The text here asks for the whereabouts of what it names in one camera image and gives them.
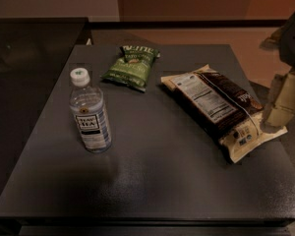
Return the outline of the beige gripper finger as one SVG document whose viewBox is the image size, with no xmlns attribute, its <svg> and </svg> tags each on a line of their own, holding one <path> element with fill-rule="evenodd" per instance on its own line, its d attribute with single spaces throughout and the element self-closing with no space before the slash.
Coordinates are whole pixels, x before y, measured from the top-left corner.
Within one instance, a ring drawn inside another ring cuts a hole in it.
<svg viewBox="0 0 295 236">
<path fill-rule="evenodd" d="M 282 110 L 276 122 L 267 122 L 272 127 L 285 126 L 295 116 L 295 70 L 284 75 L 285 82 L 276 100 Z"/>
<path fill-rule="evenodd" d="M 282 90 L 284 82 L 285 77 L 282 75 L 276 74 L 272 79 L 263 111 L 264 122 L 276 122 L 278 116 L 282 113 L 282 110 L 276 105 L 276 100 Z"/>
</svg>

